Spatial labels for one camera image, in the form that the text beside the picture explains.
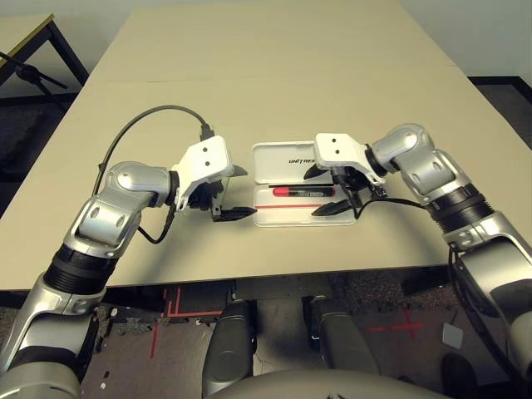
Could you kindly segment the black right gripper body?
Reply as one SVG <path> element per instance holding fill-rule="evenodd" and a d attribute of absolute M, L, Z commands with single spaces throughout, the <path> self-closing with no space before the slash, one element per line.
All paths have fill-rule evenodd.
<path fill-rule="evenodd" d="M 353 200 L 360 200 L 360 193 L 364 190 L 369 190 L 371 199 L 385 197 L 382 186 L 372 183 L 362 172 L 352 167 L 333 167 L 332 180 Z"/>

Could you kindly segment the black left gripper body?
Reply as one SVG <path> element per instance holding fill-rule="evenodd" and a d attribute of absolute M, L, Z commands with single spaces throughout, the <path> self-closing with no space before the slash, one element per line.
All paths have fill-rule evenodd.
<path fill-rule="evenodd" d="M 213 221 L 220 221 L 226 188 L 226 179 L 199 185 L 190 196 L 190 208 L 209 211 Z"/>

